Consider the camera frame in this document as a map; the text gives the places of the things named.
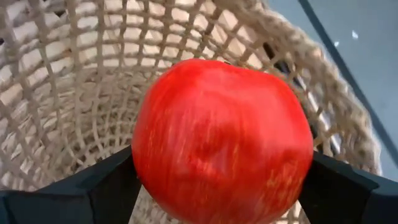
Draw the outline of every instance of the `rope basket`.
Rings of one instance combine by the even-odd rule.
[[[319,46],[259,1],[3,0],[0,29],[2,189],[42,188],[128,146],[146,89],[193,57],[281,77],[314,150],[381,175],[368,112]],[[142,188],[131,223],[180,222]],[[296,203],[278,223],[308,220]]]

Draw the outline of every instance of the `jute rope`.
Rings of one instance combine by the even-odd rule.
[[[8,0],[0,37],[2,189],[41,188],[126,147],[148,86],[192,57],[283,78],[317,132],[314,150],[381,174],[351,88],[317,43],[257,0]],[[282,60],[289,74],[275,69]],[[131,222],[178,223],[145,189]],[[280,222],[308,220],[297,203]]]

